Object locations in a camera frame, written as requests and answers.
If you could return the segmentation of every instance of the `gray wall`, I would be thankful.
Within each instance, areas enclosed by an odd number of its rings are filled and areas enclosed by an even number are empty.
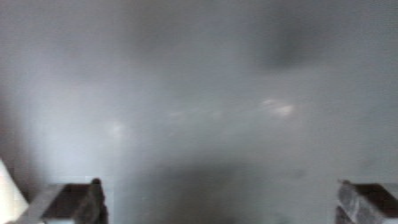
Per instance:
[[[0,157],[112,223],[333,223],[397,181],[397,1],[4,0]]]

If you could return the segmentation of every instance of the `gray surface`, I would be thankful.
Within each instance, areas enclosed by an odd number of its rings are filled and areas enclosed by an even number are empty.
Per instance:
[[[397,1],[4,0],[0,156],[112,223],[333,223],[397,181]]]

